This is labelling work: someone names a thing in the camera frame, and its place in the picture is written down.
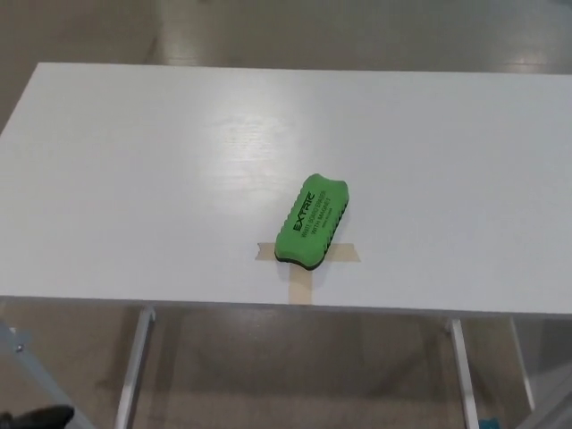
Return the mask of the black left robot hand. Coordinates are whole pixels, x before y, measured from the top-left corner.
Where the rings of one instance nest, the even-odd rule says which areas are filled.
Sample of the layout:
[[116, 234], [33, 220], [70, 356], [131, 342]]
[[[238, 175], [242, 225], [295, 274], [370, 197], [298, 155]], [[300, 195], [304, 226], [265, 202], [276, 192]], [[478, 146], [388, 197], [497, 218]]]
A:
[[73, 419], [75, 409], [67, 405], [36, 408], [18, 416], [1, 415], [1, 429], [64, 429]]

